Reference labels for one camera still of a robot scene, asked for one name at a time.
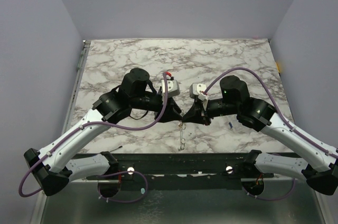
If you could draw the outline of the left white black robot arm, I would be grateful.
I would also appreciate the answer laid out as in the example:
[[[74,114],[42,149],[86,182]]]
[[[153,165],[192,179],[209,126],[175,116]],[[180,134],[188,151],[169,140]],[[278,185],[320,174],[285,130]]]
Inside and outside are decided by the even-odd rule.
[[[151,128],[157,123],[180,121],[181,109],[174,101],[179,95],[177,80],[169,72],[163,73],[161,87],[155,90],[149,73],[133,68],[121,84],[105,93],[92,105],[87,113],[68,131],[49,145],[36,150],[28,149],[24,158],[32,174],[47,196],[63,190],[71,181],[89,176],[111,179],[115,176],[118,163],[109,152],[74,160],[74,156],[95,137],[110,128],[133,131],[132,127],[119,125],[130,117],[133,109],[152,111],[155,120],[137,131]]]

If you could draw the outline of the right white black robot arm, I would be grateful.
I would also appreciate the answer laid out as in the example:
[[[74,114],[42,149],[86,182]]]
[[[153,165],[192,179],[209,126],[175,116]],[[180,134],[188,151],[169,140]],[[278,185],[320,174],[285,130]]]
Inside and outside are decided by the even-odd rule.
[[[193,83],[192,107],[183,122],[210,125],[215,117],[235,115],[243,126],[279,141],[297,157],[278,156],[252,150],[240,165],[249,177],[273,173],[306,181],[313,190],[333,195],[337,189],[337,148],[297,127],[268,102],[250,96],[247,84],[236,76],[220,81],[222,97],[209,99],[206,85]]]

